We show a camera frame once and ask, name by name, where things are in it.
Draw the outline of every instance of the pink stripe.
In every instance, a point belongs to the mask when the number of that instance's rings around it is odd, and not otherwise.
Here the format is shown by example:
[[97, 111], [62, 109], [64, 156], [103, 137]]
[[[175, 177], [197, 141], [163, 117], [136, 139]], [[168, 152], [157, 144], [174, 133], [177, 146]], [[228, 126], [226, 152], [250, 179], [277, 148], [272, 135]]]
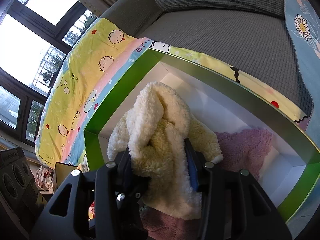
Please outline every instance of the pink stripe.
[[[105, 74], [99, 79], [99, 81], [96, 83], [95, 87], [93, 88], [93, 90], [97, 91], [96, 98], [99, 96], [103, 88], [109, 83], [112, 77], [116, 74], [116, 72], [127, 62], [132, 52], [136, 48], [138, 48], [142, 42], [145, 42], [146, 40], [147, 38], [142, 38], [142, 39], [135, 39], [134, 41], [130, 42], [127, 45], [126, 49], [114, 60], [113, 64], [107, 69]], [[64, 161], [68, 157], [71, 151], [72, 145], [78, 134], [78, 128], [82, 126], [84, 119], [87, 116], [87, 113], [84, 112], [84, 106], [85, 106], [85, 103], [78, 110], [81, 114], [81, 117], [76, 129], [71, 130], [70, 133], [67, 135], [66, 148], [61, 157], [61, 161]]]

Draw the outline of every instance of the gray sofa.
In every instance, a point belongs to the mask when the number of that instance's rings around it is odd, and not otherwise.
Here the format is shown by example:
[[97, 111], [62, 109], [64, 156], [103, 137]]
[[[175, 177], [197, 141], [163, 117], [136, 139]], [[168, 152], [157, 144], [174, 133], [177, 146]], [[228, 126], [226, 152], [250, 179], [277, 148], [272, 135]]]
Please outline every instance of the gray sofa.
[[311, 113], [284, 22], [284, 0], [119, 0], [101, 17], [128, 35], [222, 60]]

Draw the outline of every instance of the tree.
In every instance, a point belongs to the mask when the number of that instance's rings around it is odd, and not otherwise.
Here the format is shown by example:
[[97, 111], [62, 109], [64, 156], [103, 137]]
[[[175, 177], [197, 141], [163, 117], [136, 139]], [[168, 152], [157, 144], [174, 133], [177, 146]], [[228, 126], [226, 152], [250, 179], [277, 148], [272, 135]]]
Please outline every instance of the tree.
[[85, 20], [83, 21], [82, 28], [80, 28], [81, 32], [83, 32], [86, 29], [86, 27], [88, 27], [96, 19], [96, 16], [92, 12], [90, 12], [89, 15], [84, 14], [84, 16]]
[[49, 84], [54, 73], [57, 71], [57, 69], [60, 67], [62, 61], [63, 61], [64, 55], [62, 54], [56, 54], [54, 57], [51, 57], [49, 60], [50, 62], [50, 69], [49, 70], [42, 70], [42, 81], [44, 81], [45, 84]]
[[29, 133], [35, 135], [39, 114], [42, 111], [43, 107], [44, 107], [43, 105], [41, 105], [36, 101], [32, 102], [31, 110], [28, 118], [27, 136], [29, 136]]
[[67, 33], [67, 38], [66, 41], [70, 46], [73, 46], [73, 44], [76, 43], [76, 41], [78, 40], [79, 36], [77, 34], [74, 34], [72, 31], [69, 31]]

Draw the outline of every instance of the window frame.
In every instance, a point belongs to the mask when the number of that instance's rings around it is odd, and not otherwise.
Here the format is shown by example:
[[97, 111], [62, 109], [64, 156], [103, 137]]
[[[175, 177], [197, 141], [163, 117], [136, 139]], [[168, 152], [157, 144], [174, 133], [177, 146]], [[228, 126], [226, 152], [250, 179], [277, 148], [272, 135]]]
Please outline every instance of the window frame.
[[[13, 76], [8, 74], [5, 70], [0, 68], [0, 86], [2, 86], [8, 92], [10, 92], [11, 94], [13, 94], [14, 96], [20, 99], [18, 118], [17, 118], [17, 128], [14, 129], [10, 125], [6, 124], [4, 121], [0, 121], [0, 129], [6, 132], [8, 135], [14, 137], [15, 139], [34, 147], [35, 146], [34, 141], [30, 141], [26, 139], [28, 119], [31, 111], [32, 102], [36, 101], [43, 106], [45, 105], [52, 91], [52, 86], [62, 67], [62, 64], [65, 58], [67, 57], [68, 53], [71, 51], [73, 47], [68, 45], [62, 39], [68, 33], [70, 28], [75, 24], [75, 22], [81, 17], [81, 15], [83, 15], [88, 9], [81, 2], [77, 1], [65, 13], [65, 15], [60, 19], [60, 21], [56, 25], [53, 25], [52, 23], [47, 21], [45, 18], [41, 17], [40, 15], [35, 13], [33, 10], [28, 8], [26, 6], [28, 1], [29, 0], [26, 0], [25, 3], [22, 4], [19, 1], [14, 0], [6, 13], [9, 14], [15, 20], [17, 20], [18, 22], [20, 22], [25, 27], [27, 27], [33, 33], [35, 33], [36, 35], [38, 35], [39, 37], [41, 37], [42, 39], [50, 43], [56, 49], [66, 54], [59, 68], [56, 70], [53, 77], [51, 78], [49, 85], [46, 85], [50, 89], [47, 96], [44, 96], [41, 93], [33, 90], [32, 88], [18, 81]], [[86, 30], [90, 27], [90, 25], [83, 30], [83, 32], [81, 33], [77, 41], [82, 37], [82, 35], [86, 32]], [[38, 117], [35, 137], [38, 134], [42, 111], [40, 112]]]
[[57, 25], [53, 25], [24, 4], [14, 0], [7, 11], [7, 14], [64, 54], [68, 54], [72, 47], [66, 44], [62, 39], [86, 10], [87, 8], [77, 1], [65, 13]]
[[47, 101], [47, 97], [34, 91], [32, 88], [21, 83], [13, 76], [8, 74], [5, 70], [0, 68], [0, 86], [6, 89], [8, 92], [20, 99], [20, 105], [18, 110], [17, 128], [14, 129], [4, 121], [0, 120], [0, 128], [8, 135], [18, 139], [19, 141], [35, 146], [33, 141], [26, 139], [28, 118], [31, 110], [32, 101], [37, 101], [41, 105]]

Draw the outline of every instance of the blue gripper pad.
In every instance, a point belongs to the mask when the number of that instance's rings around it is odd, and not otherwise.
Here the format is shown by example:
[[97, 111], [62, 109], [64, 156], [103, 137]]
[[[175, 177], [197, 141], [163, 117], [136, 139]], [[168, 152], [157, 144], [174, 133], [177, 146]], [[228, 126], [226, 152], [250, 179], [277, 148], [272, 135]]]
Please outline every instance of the blue gripper pad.
[[199, 184], [198, 184], [198, 175], [196, 166], [192, 160], [191, 154], [189, 151], [186, 151], [187, 161], [188, 161], [188, 170], [189, 170], [189, 177], [190, 177], [190, 184], [194, 191], [198, 191]]

